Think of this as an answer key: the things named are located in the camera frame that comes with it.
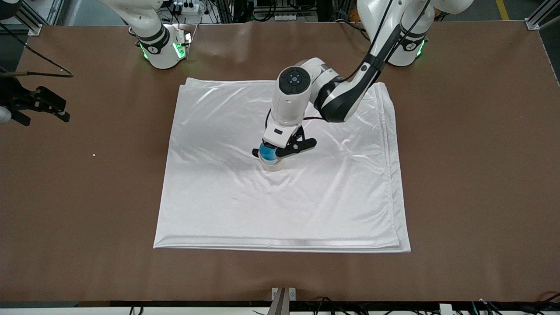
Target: floor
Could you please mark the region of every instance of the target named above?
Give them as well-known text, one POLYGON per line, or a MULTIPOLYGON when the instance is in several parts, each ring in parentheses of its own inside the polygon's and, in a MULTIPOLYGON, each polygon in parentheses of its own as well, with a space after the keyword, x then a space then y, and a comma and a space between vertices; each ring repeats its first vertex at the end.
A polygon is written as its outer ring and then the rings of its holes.
MULTIPOLYGON (((495 21, 508 18, 522 20, 528 17, 542 2, 542 0, 475 0, 463 13, 449 15, 445 21, 495 21), (506 9, 499 11, 498 3, 503 3, 506 9)), ((560 15, 560 6, 547 18, 550 20, 560 15)), ((203 22, 210 22, 209 16, 203 16, 203 22)), ((111 9, 96 0, 69 0, 63 24, 69 26, 102 26, 124 25, 121 18, 111 9)), ((560 21, 552 26, 540 30, 544 46, 548 52, 551 65, 556 73, 560 73, 560 21)), ((0 35, 0 66, 13 71, 17 67, 23 47, 10 36, 0 35)))

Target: power strip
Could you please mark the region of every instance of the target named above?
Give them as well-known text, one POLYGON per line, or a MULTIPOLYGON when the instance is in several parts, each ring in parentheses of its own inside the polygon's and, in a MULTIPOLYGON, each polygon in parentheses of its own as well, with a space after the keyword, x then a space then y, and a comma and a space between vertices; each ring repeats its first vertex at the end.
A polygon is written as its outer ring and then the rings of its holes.
POLYGON ((297 16, 295 14, 282 14, 282 15, 275 15, 274 16, 274 20, 276 22, 281 22, 281 21, 295 21, 297 19, 297 16))

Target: metal post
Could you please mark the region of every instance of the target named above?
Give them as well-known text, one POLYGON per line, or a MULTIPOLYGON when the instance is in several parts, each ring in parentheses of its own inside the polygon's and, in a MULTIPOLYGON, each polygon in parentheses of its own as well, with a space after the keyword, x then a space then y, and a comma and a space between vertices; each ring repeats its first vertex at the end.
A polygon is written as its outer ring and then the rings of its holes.
POLYGON ((545 0, 538 8, 536 8, 535 12, 525 18, 525 25, 527 26, 527 29, 540 30, 539 23, 541 23, 543 19, 558 6, 559 3, 560 0, 545 0))
POLYGON ((47 24, 45 19, 25 1, 21 4, 21 8, 17 11, 15 18, 29 29, 29 32, 27 32, 28 36, 38 36, 41 32, 41 27, 47 24))
POLYGON ((290 294, 288 289, 279 288, 272 300, 272 305, 268 309, 267 315, 289 315, 290 314, 290 294))

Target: blue object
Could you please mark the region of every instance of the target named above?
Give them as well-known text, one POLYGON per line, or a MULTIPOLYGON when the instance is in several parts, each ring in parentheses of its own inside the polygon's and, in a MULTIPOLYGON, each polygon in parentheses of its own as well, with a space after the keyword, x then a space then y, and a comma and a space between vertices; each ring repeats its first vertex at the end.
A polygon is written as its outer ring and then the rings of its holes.
POLYGON ((266 164, 273 165, 278 162, 278 159, 276 158, 276 148, 267 147, 264 143, 261 143, 259 147, 259 154, 261 160, 266 164))

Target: metal frame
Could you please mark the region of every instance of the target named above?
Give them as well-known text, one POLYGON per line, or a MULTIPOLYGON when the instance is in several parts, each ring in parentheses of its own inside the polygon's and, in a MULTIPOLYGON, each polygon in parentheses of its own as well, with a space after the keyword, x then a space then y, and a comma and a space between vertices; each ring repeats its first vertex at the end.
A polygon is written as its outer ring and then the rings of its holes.
POLYGON ((560 0, 545 0, 531 15, 525 18, 528 30, 540 30, 539 24, 560 4, 560 0))
POLYGON ((38 36, 41 32, 41 27, 47 24, 45 19, 35 12, 25 1, 22 2, 21 8, 17 11, 15 18, 29 29, 27 32, 28 36, 38 36))
POLYGON ((49 15, 43 18, 24 0, 20 11, 14 16, 21 24, 7 24, 8 29, 16 34, 27 34, 37 36, 41 32, 43 25, 57 25, 60 22, 63 7, 66 0, 54 0, 51 5, 49 15))

